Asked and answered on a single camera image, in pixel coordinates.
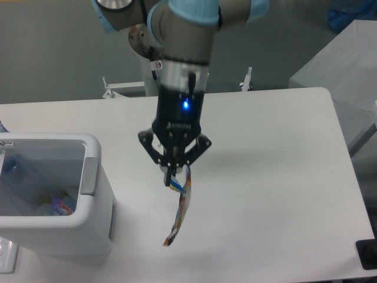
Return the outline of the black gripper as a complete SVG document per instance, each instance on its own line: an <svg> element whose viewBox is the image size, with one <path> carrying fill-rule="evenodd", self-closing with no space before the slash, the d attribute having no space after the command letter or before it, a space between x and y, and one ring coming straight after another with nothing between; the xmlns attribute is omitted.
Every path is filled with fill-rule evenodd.
<svg viewBox="0 0 377 283"><path fill-rule="evenodd" d="M139 142L164 173L165 186L170 185L171 177L180 173L183 166L191 166L212 144L207 136L201 134L203 101L204 91L189 94L162 85L152 129L138 133ZM154 134L162 144L163 153L153 146ZM192 141L195 145L185 152Z"/></svg>

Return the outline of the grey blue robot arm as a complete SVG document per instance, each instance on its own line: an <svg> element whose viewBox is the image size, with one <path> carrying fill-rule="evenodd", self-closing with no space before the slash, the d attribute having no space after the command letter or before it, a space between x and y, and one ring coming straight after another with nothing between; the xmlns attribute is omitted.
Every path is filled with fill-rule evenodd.
<svg viewBox="0 0 377 283"><path fill-rule="evenodd" d="M214 36L224 27L262 17L268 1L93 1L107 31L144 24L163 47L156 118L138 134L169 185L210 146L201 111Z"/></svg>

